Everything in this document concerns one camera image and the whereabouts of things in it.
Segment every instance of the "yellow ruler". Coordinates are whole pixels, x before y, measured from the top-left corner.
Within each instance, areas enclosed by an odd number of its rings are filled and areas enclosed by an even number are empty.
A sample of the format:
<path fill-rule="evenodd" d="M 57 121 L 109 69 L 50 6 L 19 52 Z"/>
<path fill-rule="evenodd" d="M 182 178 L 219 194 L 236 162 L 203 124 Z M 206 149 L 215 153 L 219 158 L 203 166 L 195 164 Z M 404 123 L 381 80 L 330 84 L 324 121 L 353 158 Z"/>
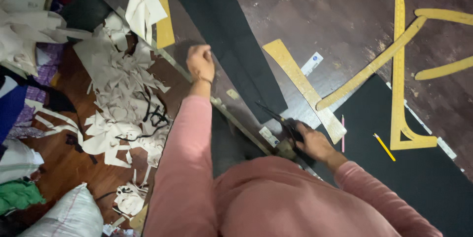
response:
<path fill-rule="evenodd" d="M 329 107 L 337 100 L 341 99 L 348 92 L 363 83 L 366 79 L 368 79 L 368 77 L 374 74 L 376 70 L 387 63 L 387 61 L 391 59 L 396 52 L 398 52 L 400 49 L 404 49 L 404 46 L 407 44 L 407 42 L 409 42 L 412 37 L 417 34 L 426 20 L 427 17 L 425 16 L 417 17 L 417 19 L 409 26 L 409 28 L 402 35 L 400 35 L 399 38 L 395 39 L 396 41 L 391 44 L 391 46 L 389 46 L 384 52 L 376 57 L 376 59 L 368 64 L 368 66 L 356 74 L 347 83 L 342 85 L 339 89 L 335 90 L 333 93 L 326 96 L 323 100 L 317 103 L 317 110 L 320 111 Z"/>
<path fill-rule="evenodd" d="M 427 80 L 442 77 L 473 67 L 473 56 L 449 63 L 437 68 L 427 69 L 415 75 L 416 80 Z"/>
<path fill-rule="evenodd" d="M 395 0 L 394 40 L 397 40 L 405 29 L 404 0 Z M 435 136 L 422 136 L 412 132 L 407 126 L 404 109 L 404 46 L 393 58 L 393 102 L 391 112 L 391 150 L 420 149 L 437 146 Z M 410 141 L 401 141 L 401 131 Z"/>
<path fill-rule="evenodd" d="M 446 20 L 473 25 L 473 15 L 467 13 L 445 9 L 417 9 L 414 13 L 417 16 L 425 16 L 428 19 Z"/>
<path fill-rule="evenodd" d="M 161 49 L 175 43 L 171 13 L 169 12 L 168 0 L 159 0 L 168 15 L 156 23 L 156 48 Z"/>
<path fill-rule="evenodd" d="M 340 121 L 328 108 L 321 111 L 316 110 L 316 103 L 322 98 L 317 94 L 315 89 L 304 76 L 286 46 L 284 46 L 282 41 L 278 39 L 264 45 L 263 49 L 273 57 L 279 66 L 281 66 L 281 68 L 286 72 L 287 76 L 291 79 L 297 89 L 299 89 L 300 93 L 309 103 L 312 110 L 314 110 L 325 129 L 327 129 L 332 142 L 334 144 L 338 143 L 347 130 L 343 125 L 341 125 Z"/>

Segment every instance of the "blue fabric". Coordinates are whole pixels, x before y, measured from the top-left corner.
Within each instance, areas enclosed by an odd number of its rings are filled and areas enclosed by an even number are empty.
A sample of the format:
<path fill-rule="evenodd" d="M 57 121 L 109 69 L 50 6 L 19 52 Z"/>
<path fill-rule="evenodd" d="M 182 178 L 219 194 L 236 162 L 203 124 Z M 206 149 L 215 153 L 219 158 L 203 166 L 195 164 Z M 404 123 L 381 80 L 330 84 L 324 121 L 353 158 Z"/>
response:
<path fill-rule="evenodd" d="M 0 144 L 15 124 L 21 110 L 25 106 L 28 86 L 17 86 L 0 98 Z"/>

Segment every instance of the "white label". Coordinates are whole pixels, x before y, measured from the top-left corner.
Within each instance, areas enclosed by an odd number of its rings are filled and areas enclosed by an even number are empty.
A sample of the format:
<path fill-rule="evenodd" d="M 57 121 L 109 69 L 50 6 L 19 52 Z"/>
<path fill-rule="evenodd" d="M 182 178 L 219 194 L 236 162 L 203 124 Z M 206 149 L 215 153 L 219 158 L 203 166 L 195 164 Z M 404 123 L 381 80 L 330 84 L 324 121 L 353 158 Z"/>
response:
<path fill-rule="evenodd" d="M 300 69 L 305 76 L 310 75 L 310 73 L 322 62 L 323 57 L 320 56 L 318 52 L 314 53 L 312 57 L 302 66 Z"/>
<path fill-rule="evenodd" d="M 279 144 L 279 140 L 271 133 L 271 131 L 268 130 L 268 128 L 266 128 L 266 126 L 261 128 L 260 134 L 272 145 L 272 147 L 275 148 L 276 145 Z"/>

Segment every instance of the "scissors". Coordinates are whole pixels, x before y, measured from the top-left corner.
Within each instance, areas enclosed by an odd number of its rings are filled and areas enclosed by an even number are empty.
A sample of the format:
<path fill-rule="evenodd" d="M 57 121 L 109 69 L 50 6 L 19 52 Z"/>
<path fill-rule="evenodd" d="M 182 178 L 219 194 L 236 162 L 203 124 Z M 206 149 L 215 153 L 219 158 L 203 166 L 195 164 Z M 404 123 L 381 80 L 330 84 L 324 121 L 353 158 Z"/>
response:
<path fill-rule="evenodd" d="M 289 132 L 289 134 L 292 137 L 292 141 L 294 142 L 295 148 L 297 148 L 296 141 L 304 143 L 304 138 L 302 137 L 300 132 L 297 131 L 297 128 L 296 128 L 297 121 L 295 119 L 292 119 L 292 118 L 285 119 L 281 115 L 273 112 L 268 107 L 264 106 L 263 104 L 260 104 L 258 102 L 256 102 L 256 104 L 260 108 L 262 108 L 265 112 L 267 112 L 269 115 L 271 115 L 271 117 L 277 120 L 283 126 L 283 128 L 285 128 Z"/>

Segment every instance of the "wooden table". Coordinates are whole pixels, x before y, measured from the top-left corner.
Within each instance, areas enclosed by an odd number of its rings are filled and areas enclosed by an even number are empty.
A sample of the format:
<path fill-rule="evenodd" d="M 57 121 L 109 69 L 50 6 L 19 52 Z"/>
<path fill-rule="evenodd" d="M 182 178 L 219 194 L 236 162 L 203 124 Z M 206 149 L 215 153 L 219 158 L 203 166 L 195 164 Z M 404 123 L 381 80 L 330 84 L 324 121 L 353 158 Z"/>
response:
<path fill-rule="evenodd" d="M 126 9 L 128 0 L 105 0 L 112 8 Z M 327 96 L 358 73 L 393 42 L 394 0 L 238 0 L 246 19 L 262 46 L 281 38 L 301 67 L 317 51 L 322 63 L 308 77 L 322 96 Z M 472 0 L 405 0 L 406 24 L 417 8 L 445 8 L 473 13 Z M 190 44 L 204 43 L 191 18 L 178 0 L 169 0 L 176 44 L 166 48 L 185 66 Z M 409 107 L 456 152 L 457 165 L 473 178 L 473 70 L 433 80 L 415 81 L 411 74 L 438 67 L 473 55 L 473 27 L 452 22 L 429 20 L 406 46 L 405 98 Z M 307 122 L 319 120 L 302 95 L 277 63 L 265 53 L 289 109 L 282 113 Z M 391 61 L 377 71 L 391 81 Z M 233 88 L 218 67 L 213 96 L 220 97 L 228 110 L 255 136 L 262 127 L 241 100 L 226 91 Z M 331 107 L 339 106 L 344 100 Z M 281 137 L 274 121 L 265 124 Z"/>

